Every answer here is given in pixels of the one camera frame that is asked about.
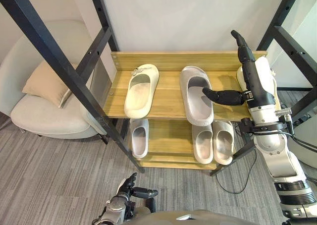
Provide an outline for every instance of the robotic arm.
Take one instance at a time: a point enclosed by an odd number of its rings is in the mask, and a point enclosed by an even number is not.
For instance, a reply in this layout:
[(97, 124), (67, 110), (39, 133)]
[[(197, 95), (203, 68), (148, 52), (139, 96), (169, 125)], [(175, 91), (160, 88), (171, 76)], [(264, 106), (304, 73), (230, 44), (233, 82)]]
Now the robotic arm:
[(285, 224), (316, 224), (317, 200), (306, 181), (305, 174), (296, 158), (287, 148), (283, 122), (290, 134), (294, 134), (290, 109), (275, 110), (271, 82), (267, 80), (269, 65), (256, 66), (252, 51), (244, 38), (236, 31), (231, 35), (237, 40), (238, 57), (247, 90), (213, 91), (204, 88), (204, 94), (215, 103), (241, 105), (247, 102), (253, 118), (242, 119), (244, 131), (254, 134), (254, 144), (262, 153), (277, 194), (281, 200), (283, 215), (290, 218)]

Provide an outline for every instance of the cushion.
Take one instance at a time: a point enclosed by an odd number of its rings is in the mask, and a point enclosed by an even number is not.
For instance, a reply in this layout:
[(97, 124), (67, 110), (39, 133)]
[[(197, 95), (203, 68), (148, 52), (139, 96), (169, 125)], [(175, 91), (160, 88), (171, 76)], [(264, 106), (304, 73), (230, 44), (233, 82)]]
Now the cushion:
[(65, 102), (63, 109), (41, 97), (25, 95), (12, 110), (11, 119), (18, 127), (41, 135), (51, 134), (50, 137), (71, 138), (69, 135), (86, 130), (90, 131), (90, 136), (96, 135), (97, 132), (82, 117), (79, 106), (80, 102), (74, 95)]
[[(72, 63), (72, 66), (76, 69), (78, 65)], [(47, 99), (59, 108), (71, 94), (65, 83), (45, 60), (33, 71), (22, 92)]]

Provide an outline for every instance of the white armchair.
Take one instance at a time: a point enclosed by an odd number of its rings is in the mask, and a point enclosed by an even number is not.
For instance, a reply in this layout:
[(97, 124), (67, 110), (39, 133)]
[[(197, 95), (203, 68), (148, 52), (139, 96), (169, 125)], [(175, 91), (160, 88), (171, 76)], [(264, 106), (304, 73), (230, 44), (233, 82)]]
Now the white armchair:
[[(47, 28), (71, 63), (78, 64), (92, 43), (86, 26), (78, 21), (46, 23)], [(31, 42), (21, 37), (0, 67), (0, 112), (20, 128), (38, 135), (75, 139), (105, 130), (72, 94), (60, 109), (46, 99), (22, 93), (34, 69), (43, 61)], [(90, 88), (92, 76), (86, 86)]]

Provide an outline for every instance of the shelf board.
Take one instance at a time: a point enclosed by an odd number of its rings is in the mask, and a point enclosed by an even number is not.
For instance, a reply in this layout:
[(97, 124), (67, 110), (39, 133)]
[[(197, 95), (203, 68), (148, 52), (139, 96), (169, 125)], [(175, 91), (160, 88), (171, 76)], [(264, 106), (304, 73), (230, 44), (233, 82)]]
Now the shelf board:
[(216, 169), (216, 164), (187, 164), (187, 163), (159, 163), (159, 162), (140, 162), (142, 167), (152, 168), (175, 168), (175, 169)]
[[(236, 80), (236, 71), (207, 71), (214, 90), (241, 90)], [(180, 71), (161, 71), (154, 93), (149, 119), (186, 119), (183, 98), (179, 85)], [(110, 89), (104, 111), (109, 117), (125, 118), (124, 102), (128, 90), (130, 71), (118, 71)], [(246, 104), (224, 106), (213, 103), (216, 120), (239, 121), (250, 117)]]
[[(252, 51), (257, 59), (266, 51)], [(237, 51), (204, 52), (112, 52), (118, 71), (132, 71), (142, 64), (154, 64), (159, 71), (181, 71), (187, 65), (204, 71), (236, 71), (241, 63)]]
[(186, 120), (149, 120), (148, 154), (137, 160), (145, 167), (210, 169), (216, 165), (203, 165), (195, 159), (191, 124)]

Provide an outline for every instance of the slide sandal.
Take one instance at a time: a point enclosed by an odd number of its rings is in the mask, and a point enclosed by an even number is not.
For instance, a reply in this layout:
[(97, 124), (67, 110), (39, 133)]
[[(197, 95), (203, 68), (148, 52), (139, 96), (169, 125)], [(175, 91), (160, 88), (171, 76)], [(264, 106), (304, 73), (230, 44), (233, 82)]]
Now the slide sandal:
[(198, 162), (209, 164), (213, 159), (211, 126), (192, 125), (194, 155)]
[(130, 132), (132, 138), (132, 155), (135, 158), (145, 157), (149, 147), (149, 120), (130, 119)]
[(144, 64), (132, 72), (124, 102), (124, 112), (129, 118), (143, 118), (149, 113), (158, 81), (155, 65)]
[[(278, 95), (277, 95), (277, 84), (276, 84), (276, 80), (274, 78), (274, 75), (275, 75), (274, 71), (270, 70), (270, 74), (268, 74), (267, 70), (270, 69), (270, 67), (269, 67), (269, 63), (268, 63), (267, 58), (264, 56), (258, 58), (255, 63), (256, 63), (257, 70), (265, 69), (266, 74), (265, 74), (265, 76), (263, 75), (262, 77), (264, 79), (267, 79), (267, 82), (270, 82), (269, 79), (272, 80), (271, 83), (269, 83), (269, 88), (267, 88), (265, 90), (267, 90), (268, 92), (270, 92), (271, 94), (274, 95), (275, 109), (280, 110), (281, 104), (279, 102)], [(237, 80), (239, 82), (239, 85), (240, 85), (242, 91), (246, 91), (247, 85), (246, 85), (246, 82), (244, 81), (244, 78), (243, 78), (242, 66), (239, 67), (239, 69), (237, 71)]]
[(180, 73), (180, 88), (187, 120), (196, 126), (207, 126), (213, 121), (212, 102), (203, 88), (211, 89), (206, 73), (198, 67), (187, 66)]
[(233, 127), (231, 122), (214, 121), (213, 130), (213, 157), (222, 165), (232, 162), (233, 155)]

